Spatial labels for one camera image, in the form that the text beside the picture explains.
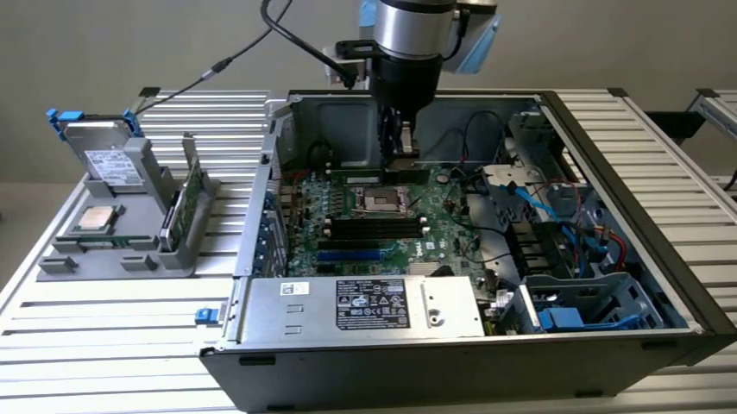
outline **white label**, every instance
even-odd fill
[[[85,151],[100,179],[108,185],[140,185],[141,179],[122,151]]]
[[[379,184],[379,177],[347,177],[345,184]]]
[[[280,295],[308,295],[309,294],[309,282],[281,283]]]
[[[80,241],[80,245],[85,248],[113,248],[110,241]]]

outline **white wall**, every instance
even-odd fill
[[[2,0],[0,180],[74,181],[44,112],[118,113],[140,87],[176,88],[263,30],[260,0]],[[316,46],[356,36],[357,0],[295,0],[284,25]],[[443,87],[623,87],[646,109],[678,110],[697,87],[737,89],[734,0],[499,0],[491,59]],[[323,68],[277,35],[208,89],[321,87]],[[713,169],[737,146],[698,145]]]

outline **green circuit board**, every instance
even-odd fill
[[[199,158],[195,157],[188,171],[187,180],[179,191],[175,204],[169,208],[160,230],[160,240],[164,251],[176,250],[181,241],[187,240],[188,231],[196,214],[196,201],[203,190],[203,170]]]
[[[291,211],[288,215],[288,276],[312,277],[325,275],[389,275],[419,274],[416,264],[431,263],[450,266],[455,275],[467,275],[472,279],[484,275],[482,264],[468,261],[460,252],[467,252],[472,260],[482,260],[482,255],[466,244],[471,242],[475,233],[450,220],[443,209],[443,201],[451,184],[440,184],[435,177],[446,175],[446,170],[431,170],[427,185],[360,186],[335,185],[319,174],[311,174],[299,184],[300,197],[291,198],[283,208]],[[367,212],[360,210],[357,199],[361,192],[371,189],[393,190],[403,198],[407,207],[401,212]],[[297,214],[309,210],[308,218],[297,219]],[[320,250],[317,242],[329,238],[323,234],[324,220],[329,216],[340,218],[397,218],[419,217],[427,219],[430,231],[422,238],[383,240],[380,242],[380,260],[373,261],[317,261]],[[454,249],[454,240],[460,242],[460,252]],[[320,264],[333,265],[333,272],[317,272]]]

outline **blue connector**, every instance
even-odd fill
[[[599,242],[592,237],[586,237],[586,244],[591,249],[594,249],[598,253],[606,254],[608,252],[608,249],[606,246],[599,246]]]
[[[219,325],[219,315],[220,311],[212,308],[203,308],[197,310],[195,314],[195,325]]]
[[[508,191],[508,187],[506,185],[500,185],[498,188],[500,188],[503,191]],[[530,195],[530,193],[522,188],[515,187],[515,194],[527,202],[532,207],[536,207],[539,209],[543,209],[548,214],[552,220],[555,220],[555,223],[560,222],[560,219],[556,216],[555,211],[551,207],[540,203],[538,200],[534,199],[534,197]],[[567,237],[567,239],[571,241],[571,243],[575,246],[575,236],[574,233],[571,233],[571,230],[567,227],[562,228],[563,234]]]

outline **blue cable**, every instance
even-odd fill
[[[506,185],[500,185],[499,188],[502,190],[507,190],[507,186]],[[547,205],[544,205],[543,203],[540,203],[538,200],[535,200],[530,193],[522,188],[522,187],[516,187],[515,188],[515,194],[523,198],[523,200],[530,203],[531,206],[539,208],[539,209],[543,209],[548,214],[550,214],[550,217],[552,217],[552,220],[555,220],[555,223],[560,223],[560,219],[559,217],[556,216],[556,213],[555,211],[552,210],[552,208]],[[563,226],[562,228],[562,231],[563,231],[563,235],[564,237],[567,237],[567,239],[571,241],[572,245],[574,245],[574,248],[575,248],[575,245],[578,244],[576,240],[575,240],[575,235],[574,233],[571,232],[571,230]],[[591,244],[591,241],[586,240],[586,243],[592,246],[594,248],[599,248],[599,246],[595,246],[594,244]],[[578,277],[582,278],[583,276],[583,271],[584,271],[584,260],[580,259],[579,260],[579,266],[578,266]]]

